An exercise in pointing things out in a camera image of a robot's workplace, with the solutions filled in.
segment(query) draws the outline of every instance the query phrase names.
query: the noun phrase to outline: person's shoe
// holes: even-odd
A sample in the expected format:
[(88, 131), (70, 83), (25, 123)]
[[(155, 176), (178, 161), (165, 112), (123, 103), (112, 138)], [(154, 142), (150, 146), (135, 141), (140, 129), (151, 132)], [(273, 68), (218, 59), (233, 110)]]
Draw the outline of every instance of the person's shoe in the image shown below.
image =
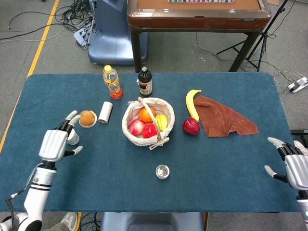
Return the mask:
[(78, 221), (78, 214), (68, 212), (64, 218), (61, 220), (61, 223), (67, 225), (69, 231), (75, 231)]

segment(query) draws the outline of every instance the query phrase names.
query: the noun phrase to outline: brown towel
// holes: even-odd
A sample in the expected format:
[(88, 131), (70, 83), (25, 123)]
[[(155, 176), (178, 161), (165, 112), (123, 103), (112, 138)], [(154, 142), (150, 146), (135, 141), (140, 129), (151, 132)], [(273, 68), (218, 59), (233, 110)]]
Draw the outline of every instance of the brown towel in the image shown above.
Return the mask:
[(207, 137), (225, 137), (236, 131), (239, 135), (257, 134), (257, 126), (231, 108), (204, 96), (193, 100)]

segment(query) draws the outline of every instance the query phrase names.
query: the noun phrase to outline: blue table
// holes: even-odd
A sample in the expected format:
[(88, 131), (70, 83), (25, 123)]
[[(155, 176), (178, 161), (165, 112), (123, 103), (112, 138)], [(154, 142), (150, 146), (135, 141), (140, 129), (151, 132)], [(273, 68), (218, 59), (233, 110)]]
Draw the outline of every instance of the blue table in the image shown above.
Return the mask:
[[(124, 95), (110, 98), (99, 74), (33, 75), (25, 82), (0, 155), (4, 199), (21, 189), (41, 162), (38, 153), (46, 130), (72, 110), (99, 114), (104, 101), (113, 103), (108, 124), (76, 126), (84, 149), (57, 164), (46, 203), (49, 211), (298, 211), (296, 192), (273, 180), (268, 164), (279, 173), (283, 163), (267, 137), (292, 141), (272, 77), (265, 73), (153, 73), (153, 97), (169, 102), (176, 121), (170, 141), (150, 151), (122, 133), (128, 101), (139, 96), (137, 74), (120, 74)], [(238, 111), (255, 122), (259, 134), (207, 138), (182, 131), (189, 117), (185, 96), (191, 89)], [(159, 180), (155, 168), (166, 164), (170, 176)], [(13, 200), (23, 210), (26, 193)], [(7, 211), (0, 200), (0, 211)]]

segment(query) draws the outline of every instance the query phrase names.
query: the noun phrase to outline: basket handle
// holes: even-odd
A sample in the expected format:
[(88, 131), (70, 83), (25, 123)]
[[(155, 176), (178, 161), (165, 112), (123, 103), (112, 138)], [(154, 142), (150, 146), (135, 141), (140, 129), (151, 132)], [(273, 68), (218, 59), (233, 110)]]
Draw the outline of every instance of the basket handle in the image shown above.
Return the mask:
[(141, 98), (140, 96), (138, 97), (138, 101), (141, 102), (143, 104), (143, 106), (146, 108), (146, 110), (148, 111), (151, 119), (152, 119), (152, 122), (154, 123), (155, 127), (156, 127), (156, 131), (157, 131), (157, 139), (160, 140), (161, 139), (161, 136), (160, 136), (160, 130), (159, 130), (159, 126), (157, 124), (157, 121), (150, 109), (150, 107), (146, 104), (146, 102), (143, 100), (143, 98)]

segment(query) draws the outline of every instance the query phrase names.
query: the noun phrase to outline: red strawberry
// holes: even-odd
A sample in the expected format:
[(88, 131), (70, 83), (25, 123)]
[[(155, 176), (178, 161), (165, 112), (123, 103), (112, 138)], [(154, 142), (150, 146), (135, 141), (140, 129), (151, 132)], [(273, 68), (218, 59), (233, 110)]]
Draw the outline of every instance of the red strawberry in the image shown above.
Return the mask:
[(157, 135), (156, 127), (154, 124), (146, 124), (142, 131), (142, 137), (150, 138)]

